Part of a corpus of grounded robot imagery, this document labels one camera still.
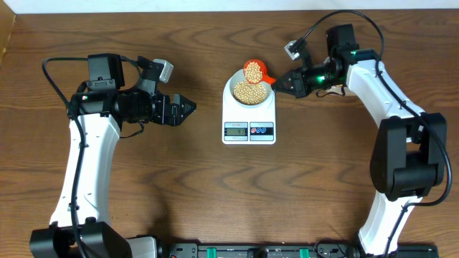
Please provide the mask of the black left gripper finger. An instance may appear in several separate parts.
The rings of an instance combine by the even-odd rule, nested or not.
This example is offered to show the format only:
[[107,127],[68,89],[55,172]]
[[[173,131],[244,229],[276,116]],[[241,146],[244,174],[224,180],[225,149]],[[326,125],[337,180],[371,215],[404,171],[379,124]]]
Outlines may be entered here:
[[180,111],[195,111],[197,104],[183,95],[174,94],[174,103],[179,106]]
[[181,125],[188,116],[190,116],[195,109],[191,109],[188,111],[184,111],[182,109],[176,109],[172,111],[172,117],[171,117],[171,125],[172,126],[178,126]]

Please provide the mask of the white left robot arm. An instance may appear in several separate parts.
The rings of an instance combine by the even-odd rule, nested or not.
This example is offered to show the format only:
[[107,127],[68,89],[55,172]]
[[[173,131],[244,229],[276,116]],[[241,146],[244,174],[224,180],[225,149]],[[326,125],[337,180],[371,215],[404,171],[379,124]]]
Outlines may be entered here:
[[84,58],[89,78],[67,99],[55,82],[70,119],[70,153],[58,204],[46,229],[35,229],[34,257],[164,257],[154,236],[121,236],[110,225],[108,195],[115,147],[124,123],[178,126],[197,108],[182,95],[160,93],[173,65],[112,53]]

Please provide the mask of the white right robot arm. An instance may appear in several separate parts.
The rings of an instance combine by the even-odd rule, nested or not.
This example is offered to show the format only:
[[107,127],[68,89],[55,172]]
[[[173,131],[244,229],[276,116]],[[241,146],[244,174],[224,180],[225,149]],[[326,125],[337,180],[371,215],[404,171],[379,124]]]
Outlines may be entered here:
[[399,89],[381,57],[356,43],[351,24],[328,29],[326,44],[328,58],[313,64],[304,38],[289,42],[285,51],[302,65],[279,77],[272,88],[302,98],[339,86],[364,104],[378,127],[369,165],[376,194],[351,254],[395,257],[398,237],[414,207],[424,206],[423,198],[442,181],[448,183],[444,193],[429,206],[450,193],[447,123],[440,113],[426,113]]

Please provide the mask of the red measuring scoop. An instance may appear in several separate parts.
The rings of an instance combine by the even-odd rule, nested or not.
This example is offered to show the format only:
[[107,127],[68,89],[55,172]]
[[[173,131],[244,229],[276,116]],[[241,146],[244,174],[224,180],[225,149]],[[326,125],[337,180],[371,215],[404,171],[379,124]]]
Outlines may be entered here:
[[272,83],[274,83],[275,79],[274,79],[273,77],[270,77],[270,76],[268,75],[268,68],[267,68],[266,64],[265,64],[263,61],[261,61],[261,60],[258,60],[258,59],[250,59],[250,60],[246,61],[245,65],[244,65],[244,67],[243,67],[243,71],[244,71],[244,68],[245,68],[245,66],[247,65],[247,63],[248,63],[248,62],[251,62],[251,61],[257,62],[257,63],[260,65],[260,67],[261,67],[263,76],[262,76],[262,80],[261,80],[260,82],[266,82],[266,83],[268,83],[269,85],[271,85]]

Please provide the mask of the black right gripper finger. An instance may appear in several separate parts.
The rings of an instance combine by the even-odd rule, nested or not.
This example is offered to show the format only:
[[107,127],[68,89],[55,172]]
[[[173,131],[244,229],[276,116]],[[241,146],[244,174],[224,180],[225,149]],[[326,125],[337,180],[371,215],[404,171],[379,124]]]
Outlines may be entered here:
[[275,82],[271,85],[272,89],[279,93],[285,93],[294,97],[298,96],[298,91],[295,86],[289,82]]
[[274,83],[271,84],[272,87],[290,87],[293,84],[295,75],[297,72],[295,70],[290,70],[285,74],[277,77]]

